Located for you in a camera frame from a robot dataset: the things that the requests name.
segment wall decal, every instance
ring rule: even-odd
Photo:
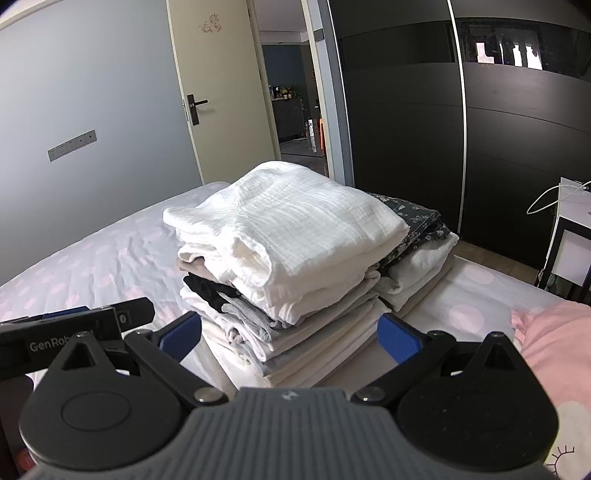
[[[199,25],[201,31],[204,33],[216,33],[222,29],[222,25],[220,23],[220,19],[217,13],[214,13],[209,17],[209,20],[206,21],[204,24]]]

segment logo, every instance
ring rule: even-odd
[[[287,392],[284,392],[281,394],[283,400],[287,400],[287,401],[293,401],[295,400],[297,397],[299,397],[299,395],[294,392],[293,390],[289,390]]]
[[[51,337],[49,340],[45,340],[44,342],[31,342],[29,344],[29,350],[31,352],[38,352],[43,350],[50,350],[52,348],[61,348],[63,347],[70,337],[64,335],[63,337]]]

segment sliding wardrobe door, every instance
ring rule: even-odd
[[[591,180],[591,22],[567,0],[452,4],[467,106],[462,237],[541,268],[553,210],[528,206],[561,176]]]
[[[457,229],[463,108],[446,0],[332,0],[355,186],[441,211]]]

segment doorway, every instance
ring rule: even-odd
[[[301,0],[254,0],[281,159],[328,176],[323,121]]]

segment door handle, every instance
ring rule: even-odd
[[[200,102],[195,101],[193,94],[187,95],[187,103],[189,104],[189,113],[191,114],[191,123],[193,125],[199,124],[199,116],[197,115],[197,105],[203,105],[208,103],[208,100],[201,100]]]

